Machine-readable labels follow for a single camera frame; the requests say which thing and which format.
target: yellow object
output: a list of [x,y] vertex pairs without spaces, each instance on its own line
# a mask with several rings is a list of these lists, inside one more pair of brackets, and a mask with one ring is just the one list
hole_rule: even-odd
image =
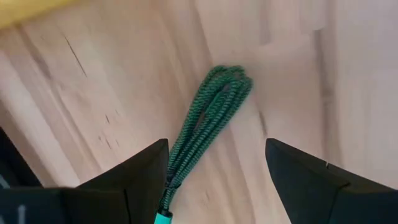
[[0,29],[74,0],[0,0]]

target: teal cord end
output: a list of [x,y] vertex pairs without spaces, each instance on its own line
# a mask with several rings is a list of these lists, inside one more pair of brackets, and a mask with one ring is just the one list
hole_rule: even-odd
[[171,224],[172,216],[166,217],[160,213],[156,213],[155,224]]

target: green rope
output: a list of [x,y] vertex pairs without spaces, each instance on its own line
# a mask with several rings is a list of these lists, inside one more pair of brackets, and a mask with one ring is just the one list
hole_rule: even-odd
[[166,188],[160,201],[163,214],[178,187],[226,126],[252,88],[240,66],[213,68],[204,79],[191,104],[169,158]]

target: wooden floor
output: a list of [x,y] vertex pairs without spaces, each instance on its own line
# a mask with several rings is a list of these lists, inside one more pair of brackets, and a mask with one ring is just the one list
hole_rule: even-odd
[[159,138],[171,147],[207,71],[240,64],[254,91],[181,186],[173,223],[289,223],[266,138],[398,188],[397,10],[78,1],[0,30],[0,125],[45,186],[76,186]]

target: green braided cord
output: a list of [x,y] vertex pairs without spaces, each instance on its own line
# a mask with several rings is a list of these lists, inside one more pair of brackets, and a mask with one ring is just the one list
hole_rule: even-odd
[[252,86],[240,66],[217,66],[208,73],[171,150],[161,210],[169,210],[177,188],[239,109]]

